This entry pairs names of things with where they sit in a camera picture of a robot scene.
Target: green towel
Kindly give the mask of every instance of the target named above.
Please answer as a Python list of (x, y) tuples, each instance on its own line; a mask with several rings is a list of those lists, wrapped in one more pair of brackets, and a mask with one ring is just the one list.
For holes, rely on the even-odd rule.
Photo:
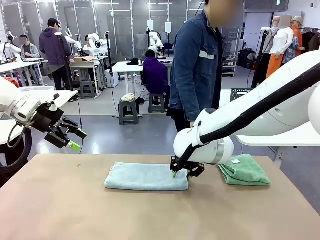
[(249, 154), (231, 158), (228, 162), (218, 165), (227, 184), (247, 186), (270, 186), (265, 171)]

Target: person's hand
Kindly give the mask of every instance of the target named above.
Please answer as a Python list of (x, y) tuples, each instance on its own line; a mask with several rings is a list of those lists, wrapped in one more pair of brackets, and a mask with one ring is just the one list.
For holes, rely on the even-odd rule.
[(281, 55), (281, 53), (277, 51), (275, 54), (275, 59), (278, 60), (280, 58), (280, 55)]

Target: brown table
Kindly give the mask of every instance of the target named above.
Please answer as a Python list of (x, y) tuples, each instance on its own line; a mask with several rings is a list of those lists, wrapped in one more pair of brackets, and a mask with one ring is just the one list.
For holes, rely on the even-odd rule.
[(1, 240), (319, 239), (320, 216), (267, 157), (271, 187), (229, 186), (216, 166), (181, 192), (105, 189), (117, 162), (158, 155), (37, 155), (0, 189)]

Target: beige hat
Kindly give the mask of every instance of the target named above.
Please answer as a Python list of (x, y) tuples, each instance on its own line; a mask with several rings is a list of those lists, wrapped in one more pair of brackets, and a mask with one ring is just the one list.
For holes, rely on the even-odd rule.
[(302, 17), (301, 16), (295, 16), (292, 20), (292, 22), (298, 22), (300, 23), (301, 25), (303, 25), (303, 20), (302, 20)]

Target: light blue towel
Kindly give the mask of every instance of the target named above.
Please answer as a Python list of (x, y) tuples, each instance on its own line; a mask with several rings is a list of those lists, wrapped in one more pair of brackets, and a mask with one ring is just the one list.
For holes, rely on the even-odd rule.
[(170, 164), (115, 162), (104, 187), (139, 191), (184, 191), (189, 185), (187, 171), (183, 169), (173, 178)]

